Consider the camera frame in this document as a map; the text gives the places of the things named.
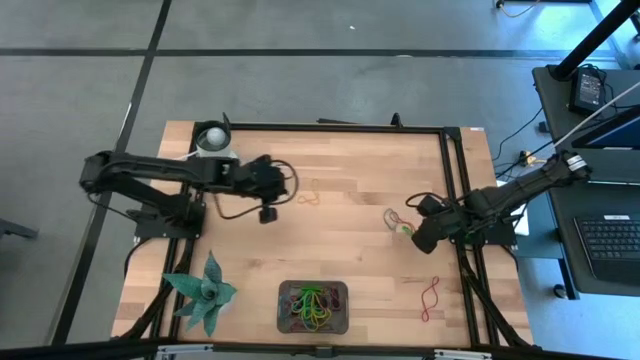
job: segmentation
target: laptop keyboard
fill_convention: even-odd
[[[580,238],[593,260],[640,260],[639,220],[576,219]]]

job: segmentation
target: power adapter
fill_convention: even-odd
[[[604,84],[597,70],[578,68],[571,81],[569,111],[589,116],[604,105]]]

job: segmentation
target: pile of rubber bands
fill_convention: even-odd
[[[340,310],[336,289],[303,287],[302,295],[291,297],[291,313],[298,315],[304,327],[316,332],[331,319],[331,310]]]
[[[384,219],[384,223],[387,224],[387,227],[389,228],[389,230],[396,231],[398,224],[402,224],[401,229],[407,235],[411,236],[413,235],[413,233],[416,232],[416,227],[413,226],[412,223],[402,220],[402,218],[400,218],[400,215],[398,215],[398,213],[391,208],[385,210],[382,217]]]

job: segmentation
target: wooden table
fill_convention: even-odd
[[[169,121],[158,153],[176,158],[189,150],[194,123]],[[463,128],[463,145],[472,188],[495,185],[491,156],[482,129]],[[453,159],[456,193],[462,194]],[[401,217],[420,223],[415,210],[404,206],[417,192],[446,197],[438,136],[337,132],[249,131],[233,133],[232,148],[242,160],[262,154],[290,162],[300,177],[299,196],[313,197],[317,206],[295,200],[278,207],[278,221],[261,225],[256,212],[223,220],[208,204],[203,234],[196,241],[191,274],[201,277],[209,250],[224,281],[238,289],[221,313],[211,338],[201,325],[178,338],[198,342],[261,344],[332,344],[375,346],[470,345],[453,246],[440,242],[426,255],[403,233],[392,233],[383,222],[391,207]],[[154,181],[167,193],[180,185]],[[221,196],[226,215],[253,206],[255,200]],[[158,291],[167,239],[153,239],[133,255],[113,326],[113,335],[128,330]],[[497,246],[484,249],[492,298],[509,323],[527,341],[531,332],[513,259]],[[438,306],[431,320],[421,320],[421,292],[440,277]],[[340,280],[349,288],[349,330],[344,335],[282,334],[276,329],[278,286],[284,280]],[[433,294],[425,301],[434,301]],[[167,301],[161,335],[168,334],[173,295]],[[475,301],[481,340],[487,341],[482,306]]]

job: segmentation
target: desk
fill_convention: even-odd
[[[533,77],[551,135],[554,138],[566,134],[584,119],[584,117],[567,110],[566,104],[569,101],[571,82],[554,80],[547,68],[534,69]],[[615,89],[616,94],[620,94],[621,91],[638,81],[640,81],[640,73],[637,71],[607,70],[607,83]],[[623,106],[638,102],[640,101],[637,96],[630,95],[623,98],[618,104]],[[572,150],[570,147],[572,140],[573,137],[568,139],[563,147]],[[633,154],[633,156],[637,158],[635,164],[640,163],[640,154]],[[586,254],[573,225],[574,217],[588,215],[590,212],[640,212],[638,206],[640,204],[640,187],[574,184],[569,188],[553,189],[549,193],[560,237],[568,257],[571,275],[578,290],[585,293],[640,296],[640,287],[601,281],[593,277]]]
[[[175,158],[189,151],[194,123],[169,121],[158,153]],[[484,131],[462,129],[471,187],[495,185]],[[420,252],[404,234],[391,233],[382,214],[388,207],[418,224],[420,217],[404,206],[413,193],[446,196],[438,136],[396,133],[306,131],[233,132],[232,148],[241,159],[271,154],[290,162],[300,177],[298,195],[312,197],[314,179],[320,205],[292,201],[278,207],[279,219],[258,223],[252,213],[222,220],[205,195],[209,210],[203,234],[195,243],[191,274],[201,277],[209,250],[223,278],[238,289],[221,313],[211,338],[201,325],[178,339],[237,344],[331,344],[429,347],[470,345],[454,247],[440,242],[434,253]],[[450,142],[455,163],[455,150]],[[456,193],[461,194],[457,170]],[[164,192],[179,185],[154,181]],[[225,214],[255,201],[221,196]],[[130,328],[158,291],[167,239],[152,239],[133,255],[113,335]],[[500,247],[484,250],[492,297],[509,323],[531,342],[515,264]],[[420,294],[433,276],[439,303],[431,321],[421,321]],[[282,334],[276,329],[278,286],[284,280],[340,280],[349,288],[349,330],[344,335]],[[173,304],[169,298],[167,304]],[[161,335],[168,334],[171,306],[165,307]],[[481,340],[487,341],[482,307],[475,305]]]

